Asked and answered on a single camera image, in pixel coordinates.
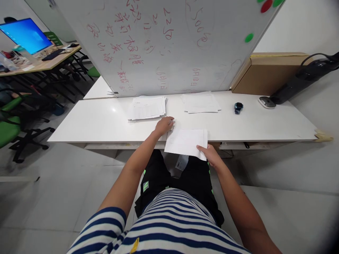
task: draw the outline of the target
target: smartwatch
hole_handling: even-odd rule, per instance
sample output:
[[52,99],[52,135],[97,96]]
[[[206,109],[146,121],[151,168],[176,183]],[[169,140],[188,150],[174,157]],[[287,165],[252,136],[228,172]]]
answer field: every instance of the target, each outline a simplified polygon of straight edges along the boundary
[[234,112],[236,115],[240,115],[240,111],[243,109],[244,105],[240,102],[234,104]]

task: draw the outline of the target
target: blue screen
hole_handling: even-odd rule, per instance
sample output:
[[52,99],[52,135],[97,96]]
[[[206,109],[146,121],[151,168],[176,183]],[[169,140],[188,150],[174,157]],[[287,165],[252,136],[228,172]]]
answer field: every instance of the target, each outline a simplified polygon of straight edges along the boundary
[[31,55],[52,45],[30,18],[2,24],[0,29],[16,44],[23,46]]

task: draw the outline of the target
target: blue and white striped shirt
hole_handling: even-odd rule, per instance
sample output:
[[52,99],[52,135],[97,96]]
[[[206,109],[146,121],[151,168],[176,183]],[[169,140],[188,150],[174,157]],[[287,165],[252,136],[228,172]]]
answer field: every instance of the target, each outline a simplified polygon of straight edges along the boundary
[[94,214],[67,254],[249,253],[220,229],[211,213],[188,193],[166,189],[146,207],[130,231],[117,207]]

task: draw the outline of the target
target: paper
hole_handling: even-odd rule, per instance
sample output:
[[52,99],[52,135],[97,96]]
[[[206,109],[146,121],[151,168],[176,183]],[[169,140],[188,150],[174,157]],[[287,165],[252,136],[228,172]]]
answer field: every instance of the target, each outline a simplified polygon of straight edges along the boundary
[[188,113],[218,112],[221,107],[212,92],[182,95],[184,111]]
[[166,96],[140,96],[133,99],[129,120],[149,119],[166,114]]
[[205,129],[174,129],[168,132],[165,152],[191,155],[206,161],[204,153],[200,152],[196,146],[207,148],[207,136]]
[[22,70],[23,71],[29,71],[30,69],[33,69],[33,68],[34,68],[34,65],[29,65],[26,68],[23,68]]
[[176,168],[179,169],[180,171],[184,171],[188,164],[188,155],[179,155],[178,161],[176,163]]

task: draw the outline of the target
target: computer mouse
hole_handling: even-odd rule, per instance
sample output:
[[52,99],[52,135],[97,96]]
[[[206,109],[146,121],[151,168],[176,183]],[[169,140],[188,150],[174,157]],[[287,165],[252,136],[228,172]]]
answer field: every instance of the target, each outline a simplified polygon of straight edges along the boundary
[[79,44],[72,43],[71,45],[68,46],[68,48],[75,48],[77,46],[79,46]]

